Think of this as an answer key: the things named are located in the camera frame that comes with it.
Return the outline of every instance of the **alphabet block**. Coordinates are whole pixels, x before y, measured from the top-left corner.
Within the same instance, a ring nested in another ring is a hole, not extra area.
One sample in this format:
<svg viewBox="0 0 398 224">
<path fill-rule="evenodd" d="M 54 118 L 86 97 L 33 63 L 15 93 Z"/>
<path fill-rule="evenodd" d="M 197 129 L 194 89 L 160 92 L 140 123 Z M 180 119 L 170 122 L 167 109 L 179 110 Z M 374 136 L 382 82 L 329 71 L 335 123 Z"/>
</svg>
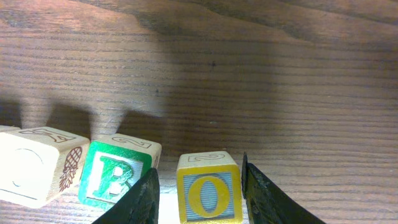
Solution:
<svg viewBox="0 0 398 224">
<path fill-rule="evenodd" d="M 114 134 L 93 141 L 81 178 L 79 200 L 109 210 L 151 168 L 157 168 L 162 146 Z"/>
<path fill-rule="evenodd" d="M 0 125 L 0 132 L 15 131 L 15 130 L 20 130 L 20 128 Z"/>
<path fill-rule="evenodd" d="M 0 199 L 40 208 L 79 183 L 90 140 L 55 128 L 0 133 Z"/>
<path fill-rule="evenodd" d="M 177 167 L 181 223 L 242 223 L 239 167 L 224 151 L 184 154 Z"/>
</svg>

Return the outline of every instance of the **yellow letter o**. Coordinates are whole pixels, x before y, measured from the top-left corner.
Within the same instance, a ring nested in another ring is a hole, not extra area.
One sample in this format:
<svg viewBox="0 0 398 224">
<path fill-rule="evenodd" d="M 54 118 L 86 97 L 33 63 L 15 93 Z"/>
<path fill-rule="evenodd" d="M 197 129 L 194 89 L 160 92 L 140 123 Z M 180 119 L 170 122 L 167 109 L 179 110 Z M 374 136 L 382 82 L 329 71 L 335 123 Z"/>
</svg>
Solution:
<svg viewBox="0 0 398 224">
<path fill-rule="evenodd" d="M 217 206 L 211 213 L 206 212 L 206 210 L 203 208 L 200 198 L 201 188 L 206 181 L 213 183 L 217 191 Z M 229 190 L 227 185 L 220 178 L 213 176 L 200 177 L 191 185 L 188 193 L 188 202 L 191 206 L 191 209 L 198 215 L 201 215 L 205 218 L 217 217 L 228 208 Z"/>
</svg>

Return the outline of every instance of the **green painted block face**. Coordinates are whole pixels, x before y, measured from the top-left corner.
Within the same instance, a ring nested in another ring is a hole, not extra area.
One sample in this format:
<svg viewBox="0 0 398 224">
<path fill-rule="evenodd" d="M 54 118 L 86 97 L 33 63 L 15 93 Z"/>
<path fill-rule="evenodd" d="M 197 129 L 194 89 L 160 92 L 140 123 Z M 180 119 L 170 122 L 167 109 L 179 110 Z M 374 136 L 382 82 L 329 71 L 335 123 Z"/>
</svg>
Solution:
<svg viewBox="0 0 398 224">
<path fill-rule="evenodd" d="M 81 177 L 79 200 L 110 209 L 150 169 L 150 155 L 94 141 Z"/>
</svg>

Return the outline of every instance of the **wood grain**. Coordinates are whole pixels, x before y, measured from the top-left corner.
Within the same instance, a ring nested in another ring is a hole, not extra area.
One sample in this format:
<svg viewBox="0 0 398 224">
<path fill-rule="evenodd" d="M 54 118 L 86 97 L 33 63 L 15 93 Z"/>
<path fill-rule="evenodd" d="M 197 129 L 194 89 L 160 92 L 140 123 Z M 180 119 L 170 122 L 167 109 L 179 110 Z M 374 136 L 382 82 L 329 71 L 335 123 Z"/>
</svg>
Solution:
<svg viewBox="0 0 398 224">
<path fill-rule="evenodd" d="M 1 122 L 18 126 L 4 112 L 20 108 L 23 128 L 51 121 L 92 139 L 119 130 L 160 142 L 162 195 L 176 194 L 179 155 L 227 150 L 241 165 L 246 151 L 327 223 L 396 223 L 397 10 L 389 0 L 0 0 Z M 0 222 L 90 223 L 103 212 L 77 192 L 39 210 L 1 202 Z"/>
</svg>

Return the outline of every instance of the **dark object at edge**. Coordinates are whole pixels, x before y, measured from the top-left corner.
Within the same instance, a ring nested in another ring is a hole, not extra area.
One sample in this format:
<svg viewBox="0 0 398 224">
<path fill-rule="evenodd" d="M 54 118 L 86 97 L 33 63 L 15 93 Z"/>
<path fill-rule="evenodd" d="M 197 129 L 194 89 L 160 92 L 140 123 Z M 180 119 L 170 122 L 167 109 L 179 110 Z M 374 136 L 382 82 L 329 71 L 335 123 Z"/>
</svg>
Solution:
<svg viewBox="0 0 398 224">
<path fill-rule="evenodd" d="M 250 224 L 321 223 L 265 176 L 243 155 L 242 191 L 248 206 Z"/>
<path fill-rule="evenodd" d="M 159 194 L 159 177 L 156 169 L 151 168 L 93 224 L 157 224 Z"/>
</svg>

